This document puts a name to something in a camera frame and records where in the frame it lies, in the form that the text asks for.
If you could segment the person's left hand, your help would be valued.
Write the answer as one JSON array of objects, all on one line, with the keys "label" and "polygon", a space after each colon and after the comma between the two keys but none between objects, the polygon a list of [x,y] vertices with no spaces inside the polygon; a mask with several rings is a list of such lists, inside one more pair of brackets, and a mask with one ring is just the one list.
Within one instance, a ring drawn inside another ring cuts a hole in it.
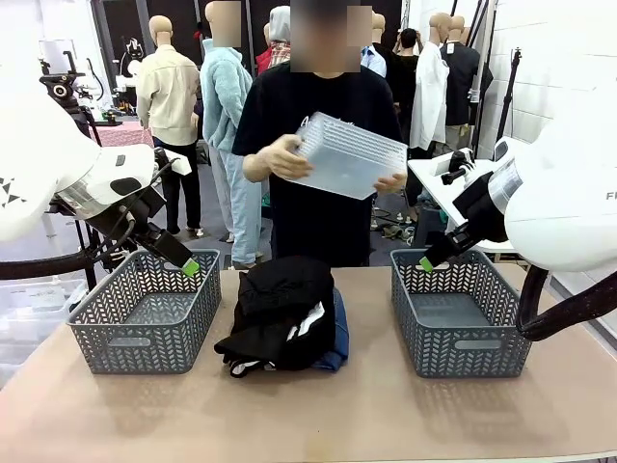
[{"label": "person's left hand", "polygon": [[406,174],[393,174],[391,177],[379,177],[373,187],[380,194],[393,194],[404,189],[406,183]]}]

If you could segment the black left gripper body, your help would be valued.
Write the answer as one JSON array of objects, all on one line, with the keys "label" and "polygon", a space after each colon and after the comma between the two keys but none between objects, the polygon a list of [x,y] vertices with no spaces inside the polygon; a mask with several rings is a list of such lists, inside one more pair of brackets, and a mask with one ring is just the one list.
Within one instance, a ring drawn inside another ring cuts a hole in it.
[{"label": "black left gripper body", "polygon": [[141,246],[164,243],[167,233],[150,219],[166,204],[164,197],[153,187],[132,193],[107,209],[87,219],[86,223],[100,232],[106,241],[126,240]]}]

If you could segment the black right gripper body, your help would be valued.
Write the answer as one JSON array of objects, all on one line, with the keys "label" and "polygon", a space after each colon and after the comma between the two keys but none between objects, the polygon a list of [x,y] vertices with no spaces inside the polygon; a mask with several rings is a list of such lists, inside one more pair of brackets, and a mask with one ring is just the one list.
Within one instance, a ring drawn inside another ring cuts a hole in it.
[{"label": "black right gripper body", "polygon": [[476,241],[507,241],[503,213],[495,206],[488,180],[476,180],[454,201],[467,221],[467,231]]}]

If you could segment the person's right hand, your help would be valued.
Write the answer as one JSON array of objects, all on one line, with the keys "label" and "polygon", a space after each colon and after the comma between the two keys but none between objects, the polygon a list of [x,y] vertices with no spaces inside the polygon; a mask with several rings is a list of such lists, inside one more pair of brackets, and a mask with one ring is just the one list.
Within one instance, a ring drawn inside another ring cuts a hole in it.
[{"label": "person's right hand", "polygon": [[309,162],[296,153],[302,138],[294,134],[285,134],[271,145],[259,151],[257,157],[266,166],[270,174],[284,179],[307,177],[313,170]]}]

